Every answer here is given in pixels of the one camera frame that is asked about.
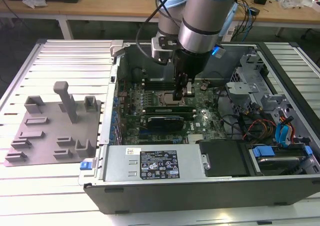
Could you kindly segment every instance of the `black cable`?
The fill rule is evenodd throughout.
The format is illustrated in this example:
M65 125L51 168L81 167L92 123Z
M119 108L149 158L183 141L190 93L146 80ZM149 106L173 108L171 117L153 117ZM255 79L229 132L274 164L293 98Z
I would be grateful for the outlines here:
M142 49L142 47L141 47L141 45L140 45L140 43L139 43L139 36L140 36L141 30L143 29L144 25L145 25L146 23L148 23L148 22L154 17L154 15L160 10L160 8L166 3L166 1L167 1L167 0L164 0L157 8L153 11L153 13L145 20L145 22L142 23L142 25L140 26L140 28L139 28L136 36L135 36L136 46L137 46L138 49L141 51L141 53L142 53L145 57L149 58L150 60L152 60L153 62L155 62L155 63L157 63L157 64L159 64L159 65L167 65L167 64L164 63L164 62L160 62L160 61L152 58L151 56L149 56L149 55Z
M5 83L5 84L7 84L7 85L10 84L10 82L6 82L5 80L3 80L1 76L0 76L0 81L2 81L3 83Z
M11 13L12 13L13 15L15 15L15 17L16 17L19 21L21 21L22 24L23 24L28 30L30 30L31 32L33 32L32 29L31 29L20 17L18 17L18 15L8 6L8 4L6 3L6 1L5 1L5 0L2 0L2 1L4 2L5 6L8 8L8 10L11 11Z
M210 73L216 73L217 75L219 75L221 77L222 80L226 80L220 72L216 71L216 70L212 70L212 71L209 71L207 74L210 74Z
M244 22L246 21L245 26L243 27L243 30L246 28L248 21L249 21L250 16L249 16L249 13L248 13L247 7L246 7L248 4L245 0L241 0L241 1L243 2L243 5L241 7L244 9L244 12L245 12L244 19L243 19L241 25L237 28L235 34L232 36L231 40L233 40L236 36L239 35L239 31L240 31L241 27L243 26Z
M159 13L161 14L161 15L163 15L164 17L166 17L166 18L168 18L168 19L170 19L170 20L172 20L173 21L173 23L178 27L178 28L180 28L180 26L176 23L176 21L177 22L182 22L181 20L178 20L178 19L175 19L175 18L173 18L172 16L171 16L171 14L170 14L170 12L168 11L168 9L167 9L167 7L166 7L166 5L164 4L163 5L163 8L164 8L164 10L166 11L166 13L167 13L167 15L166 14L164 14L161 10L159 10Z

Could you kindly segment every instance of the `blue drive latch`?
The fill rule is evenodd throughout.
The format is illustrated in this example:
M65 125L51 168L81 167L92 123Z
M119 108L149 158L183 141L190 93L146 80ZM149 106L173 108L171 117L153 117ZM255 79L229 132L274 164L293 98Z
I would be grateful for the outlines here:
M252 151L256 158L275 156L272 146L256 146Z

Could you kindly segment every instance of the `wooden desk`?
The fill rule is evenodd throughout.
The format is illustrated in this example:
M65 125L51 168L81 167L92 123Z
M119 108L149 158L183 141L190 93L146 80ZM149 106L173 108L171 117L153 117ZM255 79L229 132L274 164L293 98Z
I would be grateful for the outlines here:
M256 26L320 28L320 13L310 7L283 9L278 2L250 6L260 9ZM154 11L155 0L79 0L78 3L48 2L47 7L32 9L21 1L6 0L9 7L21 18L44 18L59 21L65 39L72 39L68 20L145 21ZM0 17L15 17L0 3ZM233 25L242 21L244 14L238 10ZM151 21L157 22L157 15Z

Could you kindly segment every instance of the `blue led light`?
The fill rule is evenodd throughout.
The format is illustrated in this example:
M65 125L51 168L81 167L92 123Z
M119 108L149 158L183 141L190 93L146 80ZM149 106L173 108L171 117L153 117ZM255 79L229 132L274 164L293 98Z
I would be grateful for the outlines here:
M219 47L216 46L216 47L213 49L212 55L215 55L218 50L219 50Z

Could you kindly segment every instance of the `white paper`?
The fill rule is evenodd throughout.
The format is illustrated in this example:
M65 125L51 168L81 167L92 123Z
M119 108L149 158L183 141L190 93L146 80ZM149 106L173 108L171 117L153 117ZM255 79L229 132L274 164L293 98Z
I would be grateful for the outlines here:
M46 0L22 0L22 2L33 9L36 6L48 6Z

